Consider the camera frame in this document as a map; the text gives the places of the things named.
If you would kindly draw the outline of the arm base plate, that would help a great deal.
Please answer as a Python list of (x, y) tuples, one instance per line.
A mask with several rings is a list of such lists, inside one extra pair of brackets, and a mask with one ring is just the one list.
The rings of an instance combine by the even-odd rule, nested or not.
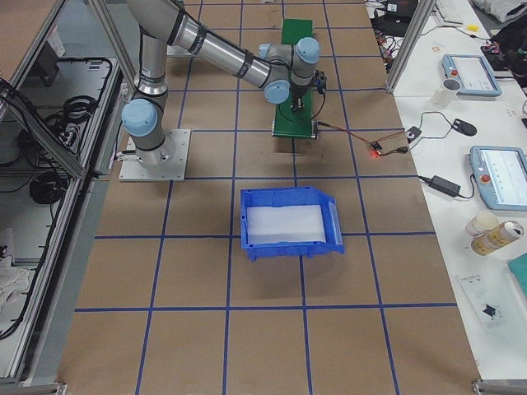
[(142, 151), (128, 139), (125, 153), (118, 154), (122, 163), (119, 179), (127, 182), (184, 181), (191, 138), (190, 129), (165, 131), (164, 144), (154, 151)]

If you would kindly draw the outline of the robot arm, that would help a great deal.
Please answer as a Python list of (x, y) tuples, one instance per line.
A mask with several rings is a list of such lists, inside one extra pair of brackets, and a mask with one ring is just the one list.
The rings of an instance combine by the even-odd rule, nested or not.
[(178, 47), (189, 60), (211, 64), (259, 88), (267, 102), (289, 104), (303, 113), (309, 91), (326, 91), (319, 70), (319, 41), (301, 37), (294, 44), (266, 43), (257, 53), (243, 49), (191, 16), (179, 1), (129, 1), (140, 32), (135, 92), (121, 112), (123, 126), (135, 146), (139, 164), (155, 169), (168, 165), (177, 148), (162, 126), (168, 96), (167, 50)]

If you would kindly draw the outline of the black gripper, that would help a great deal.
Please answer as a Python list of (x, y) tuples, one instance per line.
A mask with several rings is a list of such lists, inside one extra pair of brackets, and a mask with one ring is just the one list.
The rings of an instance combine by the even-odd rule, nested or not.
[(290, 82), (290, 92), (291, 92), (291, 111), (296, 112), (298, 110), (303, 110), (304, 102), (303, 97), (307, 92), (306, 86), (301, 86), (295, 83), (294, 81)]

